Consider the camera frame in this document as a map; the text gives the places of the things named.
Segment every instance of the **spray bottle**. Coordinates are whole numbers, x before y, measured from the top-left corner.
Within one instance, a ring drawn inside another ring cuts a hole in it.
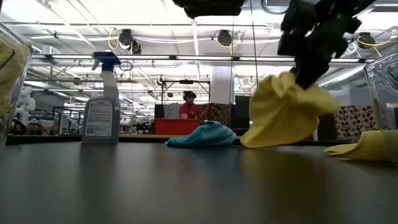
[[[112,52],[94,52],[93,70],[102,62],[100,77],[104,93],[87,101],[81,140],[83,143],[116,144],[119,142],[120,101],[119,90],[113,75],[114,65],[120,59]]]

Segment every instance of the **white pillar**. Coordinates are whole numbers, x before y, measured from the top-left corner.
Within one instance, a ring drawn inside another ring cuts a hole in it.
[[[212,103],[234,103],[234,78],[231,67],[213,67],[211,75],[210,101]]]

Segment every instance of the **plastic bin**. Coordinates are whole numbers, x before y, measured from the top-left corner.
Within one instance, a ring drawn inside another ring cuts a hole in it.
[[[0,156],[18,104],[32,49],[0,24]]]
[[[155,119],[155,134],[189,135],[199,125],[198,119]]]
[[[398,128],[398,50],[377,59],[364,68],[380,130]],[[398,163],[398,148],[386,141],[393,162]]]

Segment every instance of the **dark gray table surface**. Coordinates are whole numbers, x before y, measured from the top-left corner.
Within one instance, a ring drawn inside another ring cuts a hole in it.
[[[324,147],[6,146],[0,223],[398,223],[398,168]]]

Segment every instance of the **ceiling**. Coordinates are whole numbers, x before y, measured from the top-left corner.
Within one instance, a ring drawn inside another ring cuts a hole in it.
[[[283,15],[273,15],[264,12],[259,0],[253,0],[253,12],[250,2],[246,2],[239,16],[198,17],[189,19],[183,9],[176,6],[172,0],[49,0],[45,5],[41,0],[3,0],[0,21],[17,35],[30,42],[35,48],[48,53],[49,47],[53,53],[89,55],[94,51],[112,50],[115,39],[121,29],[132,29],[132,35],[139,41],[142,55],[200,55],[200,56],[245,56],[258,57],[276,56],[279,43],[280,23]],[[389,49],[396,44],[395,38],[390,38],[397,25],[398,12],[369,12],[359,15],[363,24],[358,32],[370,32],[377,43],[390,40],[379,48],[379,51]],[[232,49],[222,47],[216,41],[221,29],[227,29],[234,37],[236,46]],[[359,33],[352,35],[355,39]],[[118,55],[130,52],[118,48],[112,50]],[[377,58],[374,49],[359,49],[351,44],[345,57]],[[174,62],[155,62],[150,60],[135,60],[135,66],[130,72],[119,68],[116,74],[119,80],[133,78],[138,84],[122,83],[120,90],[135,90],[123,93],[124,96],[138,103],[155,103],[155,99],[145,93],[145,90],[160,90],[156,85],[157,78],[162,75],[166,80],[201,80],[207,81],[213,75],[211,63],[189,62],[179,66]],[[231,73],[235,77],[234,89],[238,94],[251,94],[256,85],[252,79],[258,75],[263,79],[268,75],[279,74],[290,69],[290,66],[260,65],[232,63]],[[331,68],[331,74],[337,68]],[[101,70],[91,71],[90,67],[31,67],[27,78],[30,79],[73,79],[99,80]],[[95,83],[50,82],[49,88],[61,89],[93,89]],[[205,93],[208,88],[200,85],[174,84],[170,91],[182,92],[186,89],[200,92],[199,101],[207,101]],[[79,93],[66,93],[77,96]],[[181,100],[182,97],[167,99],[166,102]]]

